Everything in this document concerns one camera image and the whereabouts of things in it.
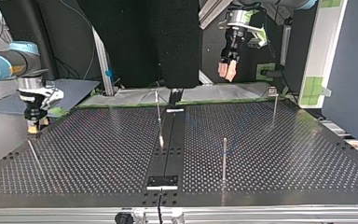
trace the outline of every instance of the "vertical pin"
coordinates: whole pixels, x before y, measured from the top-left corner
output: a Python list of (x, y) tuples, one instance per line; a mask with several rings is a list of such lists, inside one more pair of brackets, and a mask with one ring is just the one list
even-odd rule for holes
[(274, 121), (275, 121), (275, 117), (277, 115), (278, 96), (279, 96), (279, 94), (275, 95), (274, 118), (273, 118)]
[(157, 103), (158, 127), (159, 127), (158, 140), (159, 140), (160, 147), (163, 148), (164, 147), (164, 138), (162, 137), (162, 124), (161, 124), (161, 113), (160, 113), (160, 110), (159, 110), (158, 89), (156, 89), (156, 91), (155, 91), (155, 96), (156, 96), (156, 103)]
[(227, 167), (227, 139), (223, 139), (223, 187), (226, 186), (226, 167)]
[(34, 150), (34, 145), (32, 144), (31, 140), (29, 140), (29, 139), (27, 140), (27, 142), (28, 142), (28, 145), (30, 146), (32, 154), (34, 155), (34, 159), (36, 160), (36, 163), (39, 166), (40, 172), (42, 172), (42, 175), (43, 175), (44, 173), (43, 173), (42, 165), (40, 164), (39, 158), (37, 158), (36, 151)]
[(274, 115), (272, 117), (273, 123), (275, 123), (275, 117), (277, 115), (278, 97), (279, 97), (277, 88), (276, 87), (267, 87), (267, 96), (275, 97)]

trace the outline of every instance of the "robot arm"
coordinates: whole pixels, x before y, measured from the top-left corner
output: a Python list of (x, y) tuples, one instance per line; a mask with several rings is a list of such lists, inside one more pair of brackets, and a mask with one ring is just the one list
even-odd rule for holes
[(251, 33), (253, 38), (249, 41), (249, 48), (261, 49), (269, 43), (264, 26), (261, 28), (249, 25), (252, 16), (262, 9), (261, 3), (277, 6), (293, 7), (295, 9), (308, 9), (316, 0), (234, 0), (228, 7), (226, 20), (219, 24), (226, 29), (226, 46), (222, 50), (219, 63), (219, 75), (232, 81), (237, 75), (237, 63), (240, 60), (241, 46), (246, 34)]
[(29, 42), (13, 42), (10, 50), (0, 51), (0, 80), (16, 78), (20, 98), (26, 103), (24, 117), (28, 133), (37, 134), (39, 125), (48, 125), (46, 115), (62, 98), (63, 92), (54, 86), (47, 86), (42, 75), (37, 45)]

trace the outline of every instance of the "perforated metal table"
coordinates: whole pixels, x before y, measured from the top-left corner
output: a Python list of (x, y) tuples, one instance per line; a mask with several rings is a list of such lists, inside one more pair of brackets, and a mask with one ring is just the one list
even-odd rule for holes
[[(288, 103), (83, 108), (0, 161), (0, 208), (358, 205), (358, 151)], [(228, 141), (222, 182), (223, 139)], [(147, 191), (150, 176), (178, 190)]]

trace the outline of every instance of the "metal rod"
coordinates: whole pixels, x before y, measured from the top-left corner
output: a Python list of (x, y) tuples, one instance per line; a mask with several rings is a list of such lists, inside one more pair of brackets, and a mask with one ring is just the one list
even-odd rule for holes
[(158, 88), (155, 91), (155, 96), (156, 96), (156, 103), (157, 103), (157, 113), (158, 113), (158, 127), (159, 127), (159, 136), (158, 136), (158, 140), (159, 140), (159, 145), (161, 146), (161, 148), (164, 147), (164, 138), (162, 137), (162, 124), (161, 124), (161, 113), (159, 110), (159, 95), (158, 95)]
[(279, 97), (279, 94), (276, 94), (275, 95), (275, 105), (274, 105), (274, 120), (275, 120), (275, 117), (277, 115), (278, 97)]
[(32, 154), (34, 155), (34, 158), (36, 159), (36, 163), (39, 166), (40, 172), (42, 172), (42, 175), (43, 175), (44, 173), (43, 173), (42, 165), (40, 164), (39, 158), (37, 158), (36, 151), (34, 150), (34, 145), (32, 144), (32, 141), (30, 139), (28, 139), (27, 142), (28, 142), (28, 145), (30, 146)]
[(226, 167), (227, 167), (227, 139), (223, 139), (223, 184), (226, 184)]

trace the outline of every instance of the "silver bracket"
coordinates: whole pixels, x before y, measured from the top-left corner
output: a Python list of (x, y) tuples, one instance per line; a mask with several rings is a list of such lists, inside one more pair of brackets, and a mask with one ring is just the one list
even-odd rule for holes
[(329, 89), (327, 89), (326, 87), (322, 87), (322, 95), (326, 96), (326, 97), (330, 97), (331, 91)]
[(199, 13), (200, 28), (204, 30), (208, 25), (228, 7), (232, 0), (208, 0)]

